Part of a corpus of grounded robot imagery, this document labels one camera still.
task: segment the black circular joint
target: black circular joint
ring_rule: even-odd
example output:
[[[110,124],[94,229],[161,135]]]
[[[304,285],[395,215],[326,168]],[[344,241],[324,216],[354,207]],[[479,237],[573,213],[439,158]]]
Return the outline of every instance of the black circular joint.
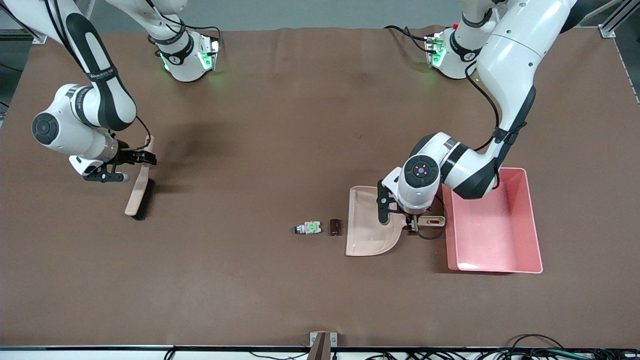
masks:
[[[49,145],[58,135],[58,121],[51,114],[41,113],[33,119],[31,131],[38,142]]]
[[[49,123],[47,121],[40,120],[38,121],[38,125],[36,126],[36,128],[38,130],[38,134],[46,135],[47,133],[49,133],[51,126],[49,126]]]
[[[429,186],[438,180],[438,164],[429,156],[416,155],[406,162],[404,179],[414,188]]]

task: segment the dustpan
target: dustpan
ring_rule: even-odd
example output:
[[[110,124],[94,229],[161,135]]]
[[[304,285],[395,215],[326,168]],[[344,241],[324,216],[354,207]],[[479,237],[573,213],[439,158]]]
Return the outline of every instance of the dustpan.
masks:
[[[373,256],[393,248],[406,225],[404,215],[389,214],[389,223],[378,220],[378,188],[354,186],[349,191],[347,256]],[[420,217],[419,225],[443,226],[443,217]]]

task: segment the pink plastic bin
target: pink plastic bin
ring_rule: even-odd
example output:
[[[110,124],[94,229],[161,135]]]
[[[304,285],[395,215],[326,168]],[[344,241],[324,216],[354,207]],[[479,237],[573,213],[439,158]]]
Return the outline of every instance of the pink plastic bin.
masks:
[[[502,168],[500,186],[464,200],[447,186],[447,262],[451,270],[540,274],[542,259],[527,172]]]

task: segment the metal bracket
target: metal bracket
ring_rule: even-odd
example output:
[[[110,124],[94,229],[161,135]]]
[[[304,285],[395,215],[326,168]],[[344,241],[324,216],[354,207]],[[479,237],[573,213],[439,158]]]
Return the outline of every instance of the metal bracket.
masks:
[[[33,41],[31,42],[33,45],[43,45],[49,38],[47,35],[41,34],[38,31],[34,31],[34,34],[35,35],[33,35]]]
[[[602,24],[598,25],[598,29],[600,29],[600,36],[602,38],[616,37],[613,31],[622,24],[622,22],[627,20],[639,7],[640,0],[623,0],[620,6],[613,11],[607,20],[604,20]]]
[[[598,25],[598,30],[600,32],[600,37],[601,38],[615,38],[616,37],[616,33],[613,32],[613,31],[610,32],[610,33],[605,32],[605,30],[602,29],[602,24]]]
[[[316,340],[316,338],[318,337],[318,334],[320,334],[321,332],[327,332],[327,331],[314,331],[314,332],[310,332],[309,333],[309,346],[312,347],[314,344],[314,341]],[[337,332],[327,332],[329,334],[329,340],[331,341],[331,347],[337,347],[338,346],[338,333]]]

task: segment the wire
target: wire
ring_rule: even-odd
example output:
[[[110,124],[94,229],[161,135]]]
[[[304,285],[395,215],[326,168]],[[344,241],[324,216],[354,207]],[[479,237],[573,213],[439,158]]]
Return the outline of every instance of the wire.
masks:
[[[493,109],[493,114],[495,115],[495,127],[498,127],[500,125],[500,115],[498,114],[498,107],[496,107],[496,105],[493,102],[493,100],[491,99],[491,97],[489,95],[487,95],[487,93],[484,92],[484,90],[482,90],[482,88],[480,86],[478,86],[478,84],[476,84],[476,82],[471,78],[471,75],[469,74],[469,69],[471,69],[471,67],[474,66],[476,63],[477,63],[477,61],[474,61],[471,64],[469,64],[469,66],[465,69],[465,76],[467,77],[467,80],[469,80],[471,85],[473,85],[474,88],[476,88],[476,90],[478,90],[480,92],[480,94],[482,94],[484,96],[484,98],[491,105],[491,107]],[[480,151],[480,150],[484,149],[487,145],[489,145],[491,143],[491,140],[493,140],[493,136],[491,136],[489,138],[489,140],[487,140],[484,144],[482,144],[482,146],[475,148],[474,151]]]
[[[390,356],[390,354],[389,354],[389,353],[381,353],[380,355],[373,355],[373,356],[369,356],[369,357],[368,357],[368,358],[366,358],[365,360],[375,360],[375,359],[377,359],[377,358],[379,358],[379,357],[382,357],[383,359],[388,359],[388,357],[387,357],[388,355]]]
[[[255,356],[255,357],[260,357],[260,358],[263,358],[263,359],[271,359],[271,360],[293,360],[293,359],[297,359],[299,357],[303,357],[303,356],[305,356],[307,354],[305,352],[303,354],[296,355],[296,356],[285,357],[285,358],[277,358],[277,357],[272,357],[272,356],[257,355],[257,354],[254,354],[253,352],[250,352],[250,351],[248,351],[248,353],[253,355],[253,356]]]
[[[460,360],[467,360],[466,357],[460,355],[459,353],[455,351],[447,351],[447,350],[427,352],[424,355],[418,353],[418,355],[422,356],[422,359],[419,359],[419,360],[430,360],[429,356],[432,356],[432,355],[435,355],[440,359],[446,359],[446,360],[455,360],[454,356],[457,356],[458,358],[460,358]]]
[[[164,360],[171,360],[173,359],[173,357],[175,356],[175,352],[178,351],[178,347],[174,346],[171,349],[169,349],[165,354],[164,354]]]
[[[398,31],[400,31],[400,32],[401,32],[404,36],[406,36],[406,37],[412,37],[412,38],[414,38],[414,39],[416,39],[416,40],[424,41],[424,37],[422,37],[422,38],[421,38],[421,37],[417,37],[417,36],[415,36],[415,35],[412,35],[410,32],[405,33],[405,32],[404,32],[404,29],[401,29],[400,27],[395,26],[395,25],[388,25],[388,26],[385,26],[383,29],[393,29],[393,30],[398,30]]]
[[[17,72],[22,72],[22,70],[20,70],[20,69],[16,69],[15,67],[11,67],[11,66],[9,66],[9,65],[5,65],[5,64],[3,64],[3,63],[0,63],[0,67],[6,67],[6,68],[7,68],[7,69],[9,69],[9,70],[13,70],[13,71],[17,71]]]
[[[171,26],[169,26],[169,24],[167,24],[167,23],[166,23],[166,21],[164,22],[164,25],[165,25],[169,30],[171,30],[171,32],[172,32],[172,33],[174,33],[174,34],[178,34],[178,33],[180,33],[179,31],[175,31]]]
[[[130,147],[130,148],[126,148],[126,149],[122,149],[123,151],[136,151],[136,150],[142,150],[144,148],[146,148],[147,146],[149,146],[149,143],[151,142],[151,132],[149,131],[149,128],[147,127],[147,125],[145,124],[144,121],[142,121],[142,119],[136,115],[136,120],[138,120],[140,122],[140,124],[142,124],[142,126],[145,128],[145,130],[147,131],[147,141],[145,142],[144,145],[139,146],[139,147]]]
[[[189,28],[189,29],[193,29],[193,30],[208,30],[208,29],[215,29],[218,32],[218,40],[222,41],[222,31],[220,30],[220,28],[218,28],[217,26],[192,26],[192,25],[187,25],[184,23],[184,21],[180,20],[180,22],[177,22],[176,20],[173,19],[169,19],[165,14],[161,13],[157,7],[154,5],[153,1],[151,0],[146,0],[147,4],[149,4],[149,6],[151,6],[152,9],[154,9],[155,11],[158,12],[158,14],[164,19],[164,20],[168,20],[174,24],[180,25],[180,26],[184,26],[185,28]],[[170,28],[174,33],[177,34],[177,31],[173,30],[169,25],[167,25],[168,28]]]
[[[427,50],[427,49],[423,48],[422,46],[420,46],[420,44],[418,44],[418,42],[416,40],[424,41],[424,37],[421,38],[421,37],[415,36],[414,34],[411,34],[411,31],[409,31],[409,27],[408,26],[405,26],[404,29],[398,28],[395,25],[385,26],[384,28],[385,29],[393,29],[393,30],[400,31],[404,36],[409,37],[411,39],[411,41],[415,44],[415,46],[418,49],[424,51],[425,53],[428,53],[428,54],[435,54],[436,53],[434,50]]]
[[[551,342],[553,342],[554,344],[556,344],[558,347],[560,348],[564,348],[564,346],[562,346],[562,344],[560,344],[559,342],[557,342],[556,340],[546,336],[546,335],[540,335],[540,334],[524,334],[522,336],[520,336],[519,338],[517,338],[514,342],[513,345],[511,346],[511,351],[514,351],[514,349],[516,348],[516,346],[518,345],[519,342],[521,342],[522,340],[526,339],[526,338],[543,338],[543,339],[547,339]]]
[[[491,190],[495,190],[500,187],[500,169],[496,166],[495,169],[495,186]]]
[[[47,13],[49,13],[49,19],[51,20],[53,28],[56,30],[56,34],[58,34],[58,37],[60,38],[60,42],[62,42],[62,45],[64,45],[65,49],[67,49],[67,51],[71,54],[71,57],[73,57],[73,59],[78,64],[78,66],[82,68],[82,64],[80,64],[80,60],[78,60],[75,52],[73,51],[69,43],[67,32],[65,31],[65,28],[62,22],[62,15],[60,14],[60,7],[58,5],[58,0],[53,0],[53,5],[55,6],[56,13],[58,14],[58,24],[60,24],[60,28],[58,27],[58,24],[56,23],[56,19],[53,16],[53,12],[51,11],[51,4],[49,1],[50,0],[45,0],[44,3],[47,7]]]
[[[436,53],[434,50],[423,49],[422,46],[420,46],[420,44],[418,44],[418,42],[415,40],[416,37],[413,34],[411,34],[411,31],[409,31],[408,27],[405,26],[404,30],[408,34],[408,36],[411,39],[411,41],[415,44],[415,46],[418,47],[418,49],[420,49],[420,50],[422,50],[422,51],[424,51],[425,53],[428,53],[428,54],[435,54]]]
[[[440,232],[436,235],[436,236],[424,236],[423,234],[420,234],[420,229],[418,228],[418,223],[416,221],[415,227],[416,227],[416,233],[418,234],[418,236],[420,236],[420,238],[425,239],[425,240],[435,240],[439,237],[442,236],[442,234],[444,234],[444,231],[447,229],[447,206],[445,206],[444,201],[442,201],[442,198],[440,196],[438,196],[436,194],[436,199],[438,199],[438,201],[440,201],[440,203],[442,204],[442,214],[444,216],[444,225],[442,226],[442,229],[440,230]]]

